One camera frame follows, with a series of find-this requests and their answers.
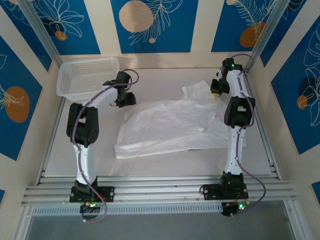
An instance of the plastic basket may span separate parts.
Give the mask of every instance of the plastic basket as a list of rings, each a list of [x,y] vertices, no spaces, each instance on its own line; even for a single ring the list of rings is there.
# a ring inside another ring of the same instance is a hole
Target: plastic basket
[[[119,71],[115,57],[64,62],[56,82],[56,94],[71,101],[93,97],[106,81],[114,80]]]

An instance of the white table surface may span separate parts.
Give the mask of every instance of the white table surface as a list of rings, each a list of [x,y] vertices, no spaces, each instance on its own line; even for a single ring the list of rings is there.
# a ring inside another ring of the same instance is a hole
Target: white table surface
[[[182,87],[200,81],[209,85],[217,69],[139,69],[140,81],[131,90],[137,104],[183,97]],[[230,96],[222,100],[228,103]],[[75,177],[76,154],[66,135],[69,107],[66,100],[53,147],[45,169],[46,177]],[[221,175],[227,161],[227,149],[189,150],[152,156],[116,159],[114,145],[127,108],[109,107],[99,114],[99,137],[95,142],[94,166],[98,176],[166,177]],[[243,149],[242,166],[255,175],[271,174],[268,157],[258,126],[247,128],[247,148]]]

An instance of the translucent white basket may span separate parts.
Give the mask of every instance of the translucent white basket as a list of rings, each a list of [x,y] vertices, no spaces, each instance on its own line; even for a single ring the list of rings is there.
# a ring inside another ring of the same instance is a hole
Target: translucent white basket
[[[64,62],[56,82],[56,94],[71,101],[93,97],[106,81],[116,79],[119,61],[115,57]]]

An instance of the gray floor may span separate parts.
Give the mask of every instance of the gray floor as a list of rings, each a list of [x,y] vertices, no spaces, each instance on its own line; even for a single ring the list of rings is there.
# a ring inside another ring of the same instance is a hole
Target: gray floor
[[[80,216],[37,216],[27,240],[290,240],[281,201],[262,202],[234,218],[220,213],[110,215],[99,223]]]

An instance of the white cloth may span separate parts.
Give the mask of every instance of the white cloth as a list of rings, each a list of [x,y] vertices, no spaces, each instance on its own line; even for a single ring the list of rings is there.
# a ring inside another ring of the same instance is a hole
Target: white cloth
[[[114,146],[117,159],[228,147],[226,104],[204,81],[182,91],[181,100],[145,102],[125,113]]]

